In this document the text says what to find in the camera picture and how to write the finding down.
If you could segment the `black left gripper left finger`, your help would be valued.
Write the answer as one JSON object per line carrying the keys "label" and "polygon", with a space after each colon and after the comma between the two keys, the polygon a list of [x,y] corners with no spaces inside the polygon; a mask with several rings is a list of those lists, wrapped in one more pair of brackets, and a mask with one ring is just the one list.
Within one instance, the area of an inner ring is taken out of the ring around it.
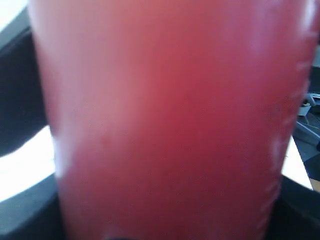
{"label": "black left gripper left finger", "polygon": [[65,240],[53,174],[0,203],[2,240]]}

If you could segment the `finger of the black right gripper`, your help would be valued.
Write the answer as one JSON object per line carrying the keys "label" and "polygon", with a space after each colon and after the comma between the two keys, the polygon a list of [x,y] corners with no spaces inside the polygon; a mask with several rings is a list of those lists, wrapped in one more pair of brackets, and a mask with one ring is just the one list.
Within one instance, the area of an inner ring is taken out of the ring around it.
{"label": "finger of the black right gripper", "polygon": [[48,124],[30,27],[0,50],[0,155],[8,155]]}

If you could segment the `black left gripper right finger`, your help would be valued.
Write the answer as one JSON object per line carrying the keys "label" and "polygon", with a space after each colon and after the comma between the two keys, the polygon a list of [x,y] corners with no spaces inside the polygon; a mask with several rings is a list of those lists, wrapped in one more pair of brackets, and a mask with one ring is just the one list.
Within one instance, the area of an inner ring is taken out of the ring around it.
{"label": "black left gripper right finger", "polygon": [[320,193],[283,177],[266,240],[320,240]]}

